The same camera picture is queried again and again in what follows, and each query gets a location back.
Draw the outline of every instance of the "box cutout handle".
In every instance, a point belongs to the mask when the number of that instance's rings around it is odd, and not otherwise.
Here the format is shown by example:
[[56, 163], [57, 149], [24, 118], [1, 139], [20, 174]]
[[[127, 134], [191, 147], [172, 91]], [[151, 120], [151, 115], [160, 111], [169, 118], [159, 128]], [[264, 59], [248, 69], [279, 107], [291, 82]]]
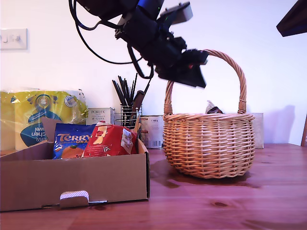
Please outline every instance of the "box cutout handle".
[[86, 191], [74, 191], [74, 192], [65, 192], [60, 196], [59, 206], [61, 208], [66, 207], [81, 207], [89, 206], [90, 204], [102, 204], [106, 203], [106, 200], [102, 201], [89, 201], [89, 194]]

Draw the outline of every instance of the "yellow plastic packaging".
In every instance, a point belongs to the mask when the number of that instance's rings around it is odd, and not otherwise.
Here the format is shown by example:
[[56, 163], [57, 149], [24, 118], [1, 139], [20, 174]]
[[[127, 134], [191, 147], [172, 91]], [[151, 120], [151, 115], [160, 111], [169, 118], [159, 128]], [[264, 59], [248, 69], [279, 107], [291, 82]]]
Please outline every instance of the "yellow plastic packaging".
[[46, 140], [43, 116], [81, 124], [87, 115], [86, 104], [65, 91], [1, 92], [1, 150], [12, 149], [12, 142], [22, 150]]

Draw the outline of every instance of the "robotic arm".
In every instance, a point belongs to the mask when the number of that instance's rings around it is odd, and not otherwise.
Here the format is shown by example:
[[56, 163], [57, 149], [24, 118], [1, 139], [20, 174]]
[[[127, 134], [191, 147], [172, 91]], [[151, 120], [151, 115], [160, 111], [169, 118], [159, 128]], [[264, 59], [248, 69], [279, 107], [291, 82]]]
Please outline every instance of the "robotic arm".
[[[127, 42], [128, 52], [138, 74], [146, 79], [153, 77], [154, 66], [162, 79], [205, 88], [200, 65], [206, 63], [208, 53], [187, 49], [182, 37], [169, 31], [172, 24], [189, 20], [193, 14], [190, 3], [179, 4], [158, 17], [164, 0], [77, 0], [88, 12], [98, 16], [96, 26], [84, 26], [76, 15], [76, 2], [69, 0], [71, 14], [77, 27], [93, 30], [99, 24], [115, 29], [115, 38]], [[108, 20], [122, 15], [118, 24]], [[132, 48], [148, 61], [150, 76], [146, 77], [138, 65]]]

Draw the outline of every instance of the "cardboard tray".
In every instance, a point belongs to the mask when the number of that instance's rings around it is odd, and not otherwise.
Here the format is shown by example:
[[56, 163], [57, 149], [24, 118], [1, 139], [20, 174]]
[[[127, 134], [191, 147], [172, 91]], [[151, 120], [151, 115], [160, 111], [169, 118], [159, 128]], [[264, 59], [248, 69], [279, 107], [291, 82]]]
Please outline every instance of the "cardboard tray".
[[148, 199], [148, 151], [141, 141], [138, 150], [135, 155], [52, 160], [53, 142], [41, 142], [3, 156], [0, 211]]

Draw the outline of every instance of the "blue packaging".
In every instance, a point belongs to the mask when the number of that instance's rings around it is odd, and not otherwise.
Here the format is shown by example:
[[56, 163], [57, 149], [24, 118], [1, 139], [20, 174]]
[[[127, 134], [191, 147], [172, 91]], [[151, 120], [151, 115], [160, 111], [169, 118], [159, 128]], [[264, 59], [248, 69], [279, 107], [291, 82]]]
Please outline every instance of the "blue packaging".
[[53, 159], [81, 157], [95, 125], [57, 123], [54, 135]]

